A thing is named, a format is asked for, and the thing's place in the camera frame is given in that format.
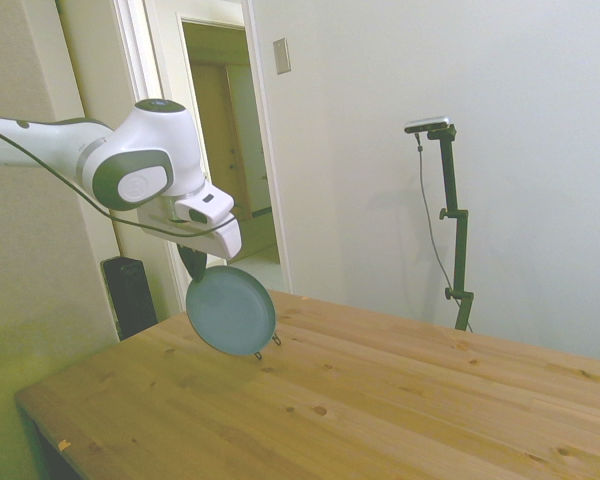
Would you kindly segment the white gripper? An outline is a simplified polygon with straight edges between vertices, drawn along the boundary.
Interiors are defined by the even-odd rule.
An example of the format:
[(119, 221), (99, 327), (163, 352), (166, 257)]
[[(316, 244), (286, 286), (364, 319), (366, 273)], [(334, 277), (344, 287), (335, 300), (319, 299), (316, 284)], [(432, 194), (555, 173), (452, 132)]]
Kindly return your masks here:
[(174, 201), (157, 197), (141, 206), (137, 214), (145, 233), (178, 244), (189, 276), (201, 281), (207, 254), (231, 259), (242, 248), (239, 224), (231, 213), (233, 206), (233, 199), (227, 196), (190, 196)]

